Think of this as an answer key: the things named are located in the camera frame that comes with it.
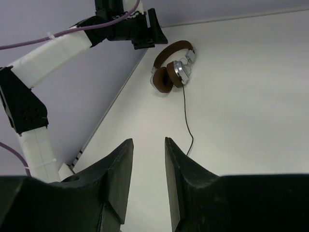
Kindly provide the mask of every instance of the metal bracket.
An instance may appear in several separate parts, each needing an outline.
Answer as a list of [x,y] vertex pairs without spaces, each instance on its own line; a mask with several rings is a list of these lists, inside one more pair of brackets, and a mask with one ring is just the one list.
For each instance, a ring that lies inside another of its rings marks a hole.
[[47,127],[47,109],[13,72],[0,68],[0,98],[16,133]]

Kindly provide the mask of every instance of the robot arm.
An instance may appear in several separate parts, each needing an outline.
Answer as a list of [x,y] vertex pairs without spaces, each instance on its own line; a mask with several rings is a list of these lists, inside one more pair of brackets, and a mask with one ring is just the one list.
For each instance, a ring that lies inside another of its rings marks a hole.
[[[77,23],[85,27],[109,22],[124,14],[122,0],[96,0],[96,16]],[[47,183],[60,181],[47,129],[47,109],[32,93],[44,78],[87,49],[105,39],[131,40],[135,49],[167,44],[155,10],[135,12],[131,17],[105,28],[78,31],[58,38],[51,36],[29,54],[0,69],[0,98],[14,128],[31,175]]]

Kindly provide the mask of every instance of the headphone headband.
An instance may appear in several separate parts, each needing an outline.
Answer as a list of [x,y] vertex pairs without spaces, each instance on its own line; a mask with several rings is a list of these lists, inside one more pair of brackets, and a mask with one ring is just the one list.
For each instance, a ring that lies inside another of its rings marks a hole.
[[194,52],[194,48],[192,46],[192,44],[189,41],[186,40],[181,40],[178,42],[175,42],[173,44],[171,44],[170,46],[168,46],[167,48],[165,48],[155,59],[154,61],[154,67],[156,69],[160,68],[162,66],[162,64],[171,56],[173,55],[175,52],[178,52],[180,50],[183,49],[188,49]]

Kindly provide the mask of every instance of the headphone cable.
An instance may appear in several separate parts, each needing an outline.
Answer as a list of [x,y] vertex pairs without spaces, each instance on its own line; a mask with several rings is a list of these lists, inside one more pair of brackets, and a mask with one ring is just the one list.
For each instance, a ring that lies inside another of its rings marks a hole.
[[185,93],[184,93],[184,86],[183,86],[183,102],[184,102],[184,117],[185,117],[185,123],[186,123],[186,125],[187,125],[189,134],[190,134],[190,136],[191,136],[191,138],[192,138],[192,142],[191,142],[190,148],[189,148],[189,150],[188,150],[188,152],[187,152],[187,154],[186,154],[187,156],[189,156],[190,151],[191,151],[192,146],[193,146],[194,137],[193,137],[193,135],[192,135],[192,133],[191,133],[191,131],[190,131],[189,125],[188,125],[187,109],[186,109],[186,100],[185,100]]

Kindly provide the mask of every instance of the lavender wall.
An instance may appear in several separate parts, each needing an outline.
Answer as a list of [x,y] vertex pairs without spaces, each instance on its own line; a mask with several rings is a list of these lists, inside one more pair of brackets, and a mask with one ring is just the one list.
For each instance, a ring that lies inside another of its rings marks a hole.
[[[144,0],[156,8],[161,25],[308,7],[307,0]],[[94,0],[7,0],[0,7],[0,44],[46,36],[94,14]],[[0,52],[0,66],[36,45]],[[59,164],[72,160],[84,145],[143,51],[130,42],[104,41],[53,73],[33,91],[49,112],[49,129]],[[14,130],[0,107],[0,141],[21,152]],[[0,148],[0,175],[24,174],[19,160]]]

